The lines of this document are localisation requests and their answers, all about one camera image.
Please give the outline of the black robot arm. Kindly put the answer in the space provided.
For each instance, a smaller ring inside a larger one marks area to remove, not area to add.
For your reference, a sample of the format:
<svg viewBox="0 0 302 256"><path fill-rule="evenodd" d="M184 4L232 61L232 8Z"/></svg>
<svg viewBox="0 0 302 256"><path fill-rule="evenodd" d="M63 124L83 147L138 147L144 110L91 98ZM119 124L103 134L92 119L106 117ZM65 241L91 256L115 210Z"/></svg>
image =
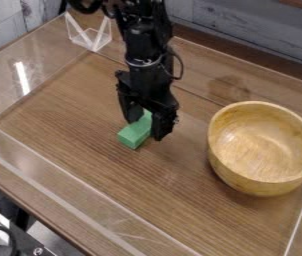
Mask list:
<svg viewBox="0 0 302 256"><path fill-rule="evenodd" d="M102 10L116 21L126 44L124 62L128 70L118 70L116 90L124 119L136 122L143 110L151 112L151 137L160 141L176 122L179 103L171 84L183 74L174 73L179 55L170 46L172 24L164 0L67 0L81 14Z"/></svg>

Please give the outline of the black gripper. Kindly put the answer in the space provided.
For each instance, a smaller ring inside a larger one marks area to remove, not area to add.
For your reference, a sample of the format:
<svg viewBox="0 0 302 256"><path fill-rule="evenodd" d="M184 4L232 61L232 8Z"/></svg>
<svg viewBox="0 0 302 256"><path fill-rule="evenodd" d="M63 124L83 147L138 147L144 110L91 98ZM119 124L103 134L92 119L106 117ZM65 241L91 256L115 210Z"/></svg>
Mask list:
<svg viewBox="0 0 302 256"><path fill-rule="evenodd" d="M176 123L179 103L171 92L171 84L179 79L174 75L174 57L155 59L126 58L128 70L118 70L118 99L124 119L136 122L143 109L152 114L151 137L160 141Z"/></svg>

